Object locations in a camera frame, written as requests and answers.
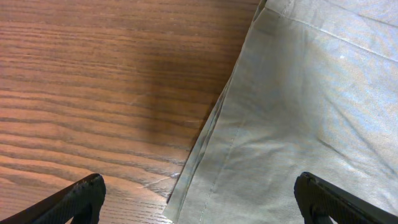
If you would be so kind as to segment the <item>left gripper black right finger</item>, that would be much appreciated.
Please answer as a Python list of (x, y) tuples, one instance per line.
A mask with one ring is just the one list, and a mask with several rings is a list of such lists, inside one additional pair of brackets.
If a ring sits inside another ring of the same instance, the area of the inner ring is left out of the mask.
[(395, 224), (397, 216), (309, 173), (301, 173), (294, 195), (305, 224)]

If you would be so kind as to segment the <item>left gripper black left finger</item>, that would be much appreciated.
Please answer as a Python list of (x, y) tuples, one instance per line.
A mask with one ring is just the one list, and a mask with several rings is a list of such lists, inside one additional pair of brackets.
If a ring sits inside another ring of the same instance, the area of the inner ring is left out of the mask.
[(90, 174), (1, 224), (97, 224), (106, 186), (100, 174)]

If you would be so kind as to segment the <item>khaki green shorts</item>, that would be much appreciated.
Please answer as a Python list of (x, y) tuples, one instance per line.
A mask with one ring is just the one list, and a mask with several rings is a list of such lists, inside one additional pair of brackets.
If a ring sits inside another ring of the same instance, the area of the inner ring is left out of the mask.
[(305, 171), (397, 213), (396, 1), (261, 1), (163, 214), (302, 223)]

